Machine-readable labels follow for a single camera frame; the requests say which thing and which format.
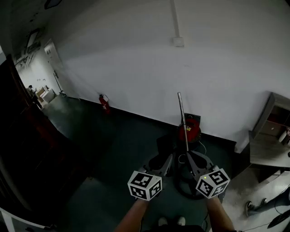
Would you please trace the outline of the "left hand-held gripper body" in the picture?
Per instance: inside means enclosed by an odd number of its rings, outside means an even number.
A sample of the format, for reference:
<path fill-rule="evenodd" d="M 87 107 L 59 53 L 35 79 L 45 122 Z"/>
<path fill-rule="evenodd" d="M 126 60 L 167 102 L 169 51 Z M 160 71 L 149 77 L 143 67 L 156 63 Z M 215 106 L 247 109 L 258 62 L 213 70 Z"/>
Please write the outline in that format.
<path fill-rule="evenodd" d="M 127 185 L 131 196 L 150 201 L 163 190 L 164 181 L 164 176 L 134 171 Z"/>

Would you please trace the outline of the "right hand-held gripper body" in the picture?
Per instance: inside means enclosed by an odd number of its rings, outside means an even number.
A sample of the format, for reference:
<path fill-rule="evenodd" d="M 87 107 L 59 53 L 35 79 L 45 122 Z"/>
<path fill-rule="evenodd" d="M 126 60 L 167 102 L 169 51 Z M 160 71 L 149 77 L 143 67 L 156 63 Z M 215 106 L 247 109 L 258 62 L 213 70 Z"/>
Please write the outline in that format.
<path fill-rule="evenodd" d="M 224 169 L 216 168 L 211 173 L 200 176 L 195 189 L 207 199 L 223 193 L 230 182 Z"/>

